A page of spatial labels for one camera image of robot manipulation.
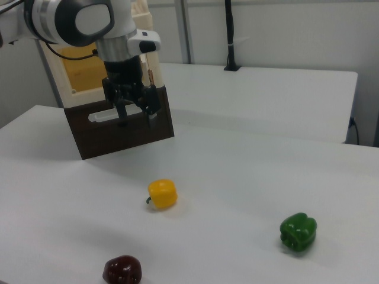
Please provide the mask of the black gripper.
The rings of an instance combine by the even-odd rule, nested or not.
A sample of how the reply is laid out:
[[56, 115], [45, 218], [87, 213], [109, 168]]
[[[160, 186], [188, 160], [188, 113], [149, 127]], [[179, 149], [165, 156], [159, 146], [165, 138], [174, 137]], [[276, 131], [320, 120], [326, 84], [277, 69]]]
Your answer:
[[102, 80], [106, 100], [114, 105], [119, 117], [119, 127], [126, 127], [127, 111], [125, 101], [130, 101], [147, 114], [150, 128], [154, 128], [160, 100], [155, 85], [145, 87], [142, 82], [140, 57], [134, 56], [122, 62], [104, 62], [107, 77]]

